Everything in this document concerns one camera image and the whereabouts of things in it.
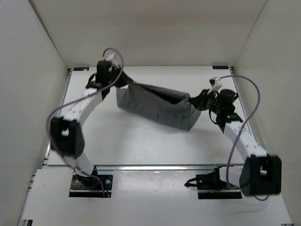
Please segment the grey skirt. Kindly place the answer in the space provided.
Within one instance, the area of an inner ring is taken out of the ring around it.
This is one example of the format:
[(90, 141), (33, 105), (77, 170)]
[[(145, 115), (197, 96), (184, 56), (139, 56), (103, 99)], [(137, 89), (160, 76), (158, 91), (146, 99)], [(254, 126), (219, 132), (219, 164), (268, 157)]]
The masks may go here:
[(201, 115), (189, 98), (186, 92), (134, 82), (116, 90), (119, 108), (185, 131), (191, 130)]

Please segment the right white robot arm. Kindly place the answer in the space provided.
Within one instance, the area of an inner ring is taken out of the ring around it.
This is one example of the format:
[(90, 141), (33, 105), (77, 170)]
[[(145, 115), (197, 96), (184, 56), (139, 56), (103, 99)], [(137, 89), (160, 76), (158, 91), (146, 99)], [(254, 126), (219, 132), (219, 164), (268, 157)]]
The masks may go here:
[(282, 162), (277, 155), (270, 155), (251, 133), (245, 129), (246, 121), (235, 112), (238, 94), (230, 89), (209, 91), (189, 98), (189, 103), (199, 111), (216, 114), (215, 124), (233, 143), (231, 153), (237, 150), (244, 161), (242, 169), (231, 165), (215, 168), (211, 184), (215, 188), (238, 188), (244, 196), (278, 195), (281, 193)]

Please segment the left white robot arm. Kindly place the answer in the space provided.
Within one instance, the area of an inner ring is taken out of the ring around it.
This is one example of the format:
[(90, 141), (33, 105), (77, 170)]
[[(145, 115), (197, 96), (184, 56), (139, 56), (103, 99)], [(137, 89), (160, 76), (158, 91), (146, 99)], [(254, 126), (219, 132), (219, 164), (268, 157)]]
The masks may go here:
[(57, 151), (66, 165), (82, 177), (87, 187), (98, 183), (95, 166), (84, 153), (85, 139), (82, 126), (92, 111), (103, 102), (112, 86), (121, 88), (133, 80), (123, 72), (122, 65), (106, 58), (97, 63), (96, 73), (92, 74), (85, 86), (82, 97), (70, 104), (70, 108), (60, 117), (50, 121), (52, 149)]

